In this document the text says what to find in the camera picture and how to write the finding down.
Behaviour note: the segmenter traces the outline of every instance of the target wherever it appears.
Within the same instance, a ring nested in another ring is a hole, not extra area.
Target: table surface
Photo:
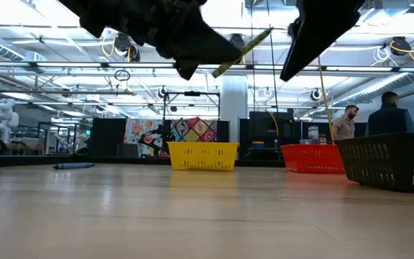
[[[0,258],[414,259],[414,194],[279,168],[0,168]]]

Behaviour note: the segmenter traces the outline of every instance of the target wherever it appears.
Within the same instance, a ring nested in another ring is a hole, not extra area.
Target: column
[[[249,82],[246,76],[223,76],[221,87],[222,121],[229,122],[229,141],[239,142],[239,119],[248,117],[247,93]]]

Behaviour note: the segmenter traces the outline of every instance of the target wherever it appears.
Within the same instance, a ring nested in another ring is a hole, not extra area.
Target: man
[[[381,109],[370,114],[368,118],[365,136],[400,132],[414,133],[414,119],[407,109],[397,107],[399,97],[396,93],[383,94],[381,102]]]
[[[354,118],[359,111],[359,107],[355,105],[348,105],[343,116],[335,119],[333,122],[333,136],[335,140],[347,140],[354,138],[354,131],[356,127],[354,126]]]

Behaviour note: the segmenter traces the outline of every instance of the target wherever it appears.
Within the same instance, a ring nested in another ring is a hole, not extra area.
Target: plastic basket
[[[175,170],[232,171],[239,143],[168,142]]]
[[[282,146],[285,167],[298,173],[344,173],[335,145]]]
[[[414,133],[336,141],[349,180],[414,192]]]

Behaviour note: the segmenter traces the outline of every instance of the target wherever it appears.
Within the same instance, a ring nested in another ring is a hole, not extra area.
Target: patterned artwork
[[[155,147],[156,150],[162,147],[162,138],[152,131],[157,130],[161,124],[160,119],[128,119],[124,143],[137,144],[139,158],[153,157]],[[173,120],[170,124],[176,142],[213,142],[216,139],[217,121],[196,117]]]

